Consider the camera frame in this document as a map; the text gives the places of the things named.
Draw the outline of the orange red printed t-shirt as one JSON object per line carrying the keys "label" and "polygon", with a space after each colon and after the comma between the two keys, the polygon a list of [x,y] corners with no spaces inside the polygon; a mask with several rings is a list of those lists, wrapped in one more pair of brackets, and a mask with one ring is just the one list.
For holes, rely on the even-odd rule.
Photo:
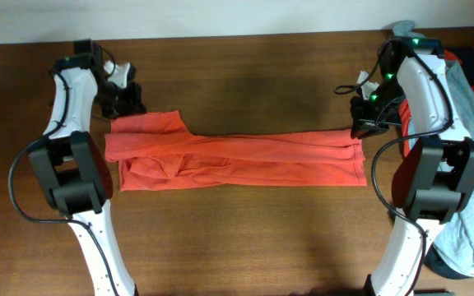
{"label": "orange red printed t-shirt", "polygon": [[177,111],[112,121],[105,158],[118,164],[123,191],[367,183],[362,144],[347,130],[199,136],[188,130]]}

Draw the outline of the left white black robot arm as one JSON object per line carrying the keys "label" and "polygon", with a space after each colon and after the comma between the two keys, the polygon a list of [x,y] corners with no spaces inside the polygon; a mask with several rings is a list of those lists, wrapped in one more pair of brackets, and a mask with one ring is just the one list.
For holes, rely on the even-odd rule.
{"label": "left white black robot arm", "polygon": [[73,55],[51,70],[56,95],[49,124],[26,148],[48,205],[79,242],[96,295],[136,295],[123,262],[111,215],[113,181],[90,134],[92,109],[108,120],[146,112],[135,67],[105,60],[108,51],[92,39],[77,40]]}

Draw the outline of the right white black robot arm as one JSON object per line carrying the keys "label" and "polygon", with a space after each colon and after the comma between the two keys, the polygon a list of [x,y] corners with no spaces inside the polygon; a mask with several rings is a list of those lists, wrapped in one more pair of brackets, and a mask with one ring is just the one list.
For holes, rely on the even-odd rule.
{"label": "right white black robot arm", "polygon": [[412,295],[425,255],[474,191],[474,139],[449,93],[444,51],[438,39],[393,36],[378,50],[383,82],[368,98],[360,87],[351,99],[351,137],[366,138],[400,125],[407,102],[415,145],[392,180],[394,214],[388,245],[363,291],[369,296]]}

